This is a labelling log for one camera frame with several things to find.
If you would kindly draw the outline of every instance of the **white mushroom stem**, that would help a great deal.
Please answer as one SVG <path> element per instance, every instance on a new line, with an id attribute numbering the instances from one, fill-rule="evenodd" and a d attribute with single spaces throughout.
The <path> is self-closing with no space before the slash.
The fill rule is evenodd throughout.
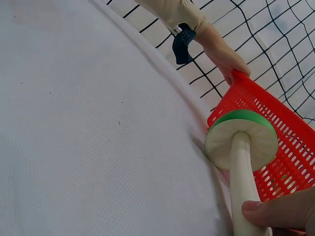
<path id="1" fill-rule="evenodd" d="M 232 221 L 235 236 L 271 236 L 270 229 L 262 229 L 247 221 L 242 204 L 247 200 L 260 201 L 252 173 L 250 138 L 246 132 L 235 133 L 231 147 L 230 190 Z"/>

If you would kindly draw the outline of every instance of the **sleeve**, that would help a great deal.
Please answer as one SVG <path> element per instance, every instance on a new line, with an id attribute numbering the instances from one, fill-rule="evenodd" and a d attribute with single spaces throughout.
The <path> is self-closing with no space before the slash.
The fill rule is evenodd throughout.
<path id="1" fill-rule="evenodd" d="M 135 1 L 158 17 L 174 35 L 181 32 L 179 29 L 180 24 L 187 24 L 198 36 L 209 23 L 199 8 L 189 0 Z"/>
<path id="2" fill-rule="evenodd" d="M 175 35 L 173 52 L 177 64 L 192 61 L 188 46 L 209 25 L 206 17 L 190 0 L 135 0 L 159 18 Z"/>

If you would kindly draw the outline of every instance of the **mushroom cap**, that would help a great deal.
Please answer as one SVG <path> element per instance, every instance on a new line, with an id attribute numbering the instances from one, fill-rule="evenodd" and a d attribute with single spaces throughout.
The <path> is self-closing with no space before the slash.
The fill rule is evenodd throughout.
<path id="1" fill-rule="evenodd" d="M 256 112 L 235 110 L 219 118 L 206 135 L 206 155 L 216 167 L 230 170 L 232 140 L 239 131 L 246 132 L 250 138 L 252 171 L 276 158 L 278 137 L 272 124 Z"/>

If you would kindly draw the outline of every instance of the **fingers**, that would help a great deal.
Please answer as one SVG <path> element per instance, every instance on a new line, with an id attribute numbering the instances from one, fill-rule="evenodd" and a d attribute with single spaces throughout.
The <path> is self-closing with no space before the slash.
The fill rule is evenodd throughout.
<path id="1" fill-rule="evenodd" d="M 251 70 L 249 69 L 249 67 L 246 65 L 244 60 L 239 55 L 237 55 L 237 58 L 233 64 L 236 70 L 244 73 L 248 77 L 251 75 Z"/>
<path id="2" fill-rule="evenodd" d="M 260 227 L 305 229 L 315 212 L 315 189 L 309 188 L 266 203 L 247 201 L 242 213 Z"/>
<path id="3" fill-rule="evenodd" d="M 232 81 L 231 78 L 228 77 L 228 76 L 224 76 L 224 79 L 225 79 L 225 81 L 227 82 L 227 84 L 228 84 L 229 86 L 231 86 L 232 83 L 233 83 L 233 81 L 234 81 L 234 79 L 233 79 L 233 81 Z"/>

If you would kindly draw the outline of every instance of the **white mesh surface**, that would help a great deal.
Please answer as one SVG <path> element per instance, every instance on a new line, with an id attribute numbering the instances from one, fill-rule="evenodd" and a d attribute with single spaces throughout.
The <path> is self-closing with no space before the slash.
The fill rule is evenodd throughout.
<path id="1" fill-rule="evenodd" d="M 0 236 L 229 235 L 204 120 L 99 11 L 2 0 L 0 30 Z"/>

